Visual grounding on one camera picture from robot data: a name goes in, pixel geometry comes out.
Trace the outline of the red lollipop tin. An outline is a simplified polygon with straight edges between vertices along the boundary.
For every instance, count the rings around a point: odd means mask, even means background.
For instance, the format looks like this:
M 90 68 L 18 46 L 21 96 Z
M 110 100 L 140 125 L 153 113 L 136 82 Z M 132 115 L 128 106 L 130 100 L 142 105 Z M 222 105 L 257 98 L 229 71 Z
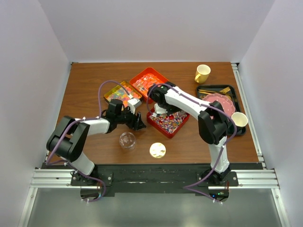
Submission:
M 178 111 L 170 115 L 167 114 L 154 114 L 154 108 L 151 113 L 146 115 L 147 122 L 156 130 L 161 132 L 164 136 L 171 139 L 188 121 L 190 114 L 184 111 Z

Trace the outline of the clear glass jar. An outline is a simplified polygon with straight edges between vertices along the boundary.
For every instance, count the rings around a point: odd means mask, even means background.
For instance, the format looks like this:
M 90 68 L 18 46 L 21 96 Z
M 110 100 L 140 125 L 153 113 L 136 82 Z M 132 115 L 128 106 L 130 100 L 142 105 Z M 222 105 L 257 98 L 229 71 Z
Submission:
M 135 148 L 136 145 L 136 138 L 135 135 L 131 132 L 124 132 L 119 137 L 119 144 L 121 148 L 132 150 Z

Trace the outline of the black tray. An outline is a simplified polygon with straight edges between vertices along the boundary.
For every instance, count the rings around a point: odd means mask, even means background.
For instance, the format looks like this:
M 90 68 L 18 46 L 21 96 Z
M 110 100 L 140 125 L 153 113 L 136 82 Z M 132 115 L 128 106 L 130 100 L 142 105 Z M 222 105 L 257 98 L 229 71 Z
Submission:
M 197 86 L 196 88 L 196 94 L 197 94 L 197 97 L 199 99 L 202 99 L 203 97 L 205 97 L 206 95 L 209 95 L 211 93 L 201 93 L 201 92 L 198 92 L 197 90 L 198 89 L 203 89 L 203 90 L 211 90 L 211 91 L 221 91 L 222 89 L 226 88 L 226 87 L 230 87 L 231 88 L 231 93 L 233 94 L 233 96 L 227 96 L 230 100 L 232 100 L 234 106 L 235 106 L 235 112 L 241 112 L 243 113 L 243 111 L 241 110 L 240 108 L 240 104 L 238 102 L 238 98 L 237 98 L 237 95 L 236 95 L 236 92 L 235 92 L 235 89 L 232 85 L 199 85 Z

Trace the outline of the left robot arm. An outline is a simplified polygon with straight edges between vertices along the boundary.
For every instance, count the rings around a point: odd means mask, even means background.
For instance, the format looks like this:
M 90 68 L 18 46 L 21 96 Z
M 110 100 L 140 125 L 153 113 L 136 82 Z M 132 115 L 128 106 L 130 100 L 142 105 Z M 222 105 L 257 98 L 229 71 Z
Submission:
M 138 98 L 128 100 L 127 106 L 122 100 L 112 99 L 100 116 L 81 119 L 63 117 L 46 143 L 50 152 L 46 163 L 51 165 L 50 159 L 57 155 L 75 169 L 76 177 L 79 176 L 86 185 L 100 183 L 98 167 L 83 152 L 87 137 L 111 133 L 119 124 L 125 124 L 133 131 L 146 128 L 141 113 L 136 111 L 140 105 Z

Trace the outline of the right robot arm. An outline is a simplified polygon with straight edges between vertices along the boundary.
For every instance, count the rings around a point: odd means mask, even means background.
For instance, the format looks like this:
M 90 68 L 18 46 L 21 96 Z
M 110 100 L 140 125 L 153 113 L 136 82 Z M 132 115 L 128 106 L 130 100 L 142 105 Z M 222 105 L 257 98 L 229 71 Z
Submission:
M 195 98 L 182 91 L 171 82 L 154 84 L 148 89 L 148 98 L 151 98 L 160 110 L 168 113 L 174 109 L 185 111 L 198 121 L 199 135 L 208 144 L 211 155 L 211 170 L 200 181 L 187 185 L 185 188 L 197 186 L 211 176 L 211 181 L 217 186 L 228 180 L 230 162 L 227 156 L 227 143 L 236 134 L 234 120 L 224 112 L 222 105 Z

